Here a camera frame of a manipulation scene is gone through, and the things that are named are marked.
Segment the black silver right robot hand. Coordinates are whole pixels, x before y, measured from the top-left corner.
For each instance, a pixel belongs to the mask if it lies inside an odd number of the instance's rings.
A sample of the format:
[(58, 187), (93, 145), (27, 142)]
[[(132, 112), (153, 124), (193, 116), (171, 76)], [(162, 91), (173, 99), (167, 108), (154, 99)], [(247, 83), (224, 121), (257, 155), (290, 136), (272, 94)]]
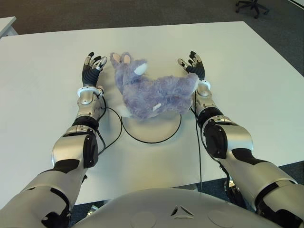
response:
[(196, 52), (190, 52), (188, 63), (181, 58), (177, 62), (187, 73), (195, 73), (200, 80), (205, 79), (205, 68), (200, 56)]

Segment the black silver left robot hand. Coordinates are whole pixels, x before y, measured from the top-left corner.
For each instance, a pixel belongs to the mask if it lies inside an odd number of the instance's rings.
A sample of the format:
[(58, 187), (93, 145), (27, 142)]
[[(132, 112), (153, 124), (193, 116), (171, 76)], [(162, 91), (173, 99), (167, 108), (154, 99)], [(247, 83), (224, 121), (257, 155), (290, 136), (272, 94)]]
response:
[(94, 55), (94, 52), (91, 52), (85, 58), (82, 70), (83, 86), (96, 86), (99, 75), (107, 63), (107, 57)]

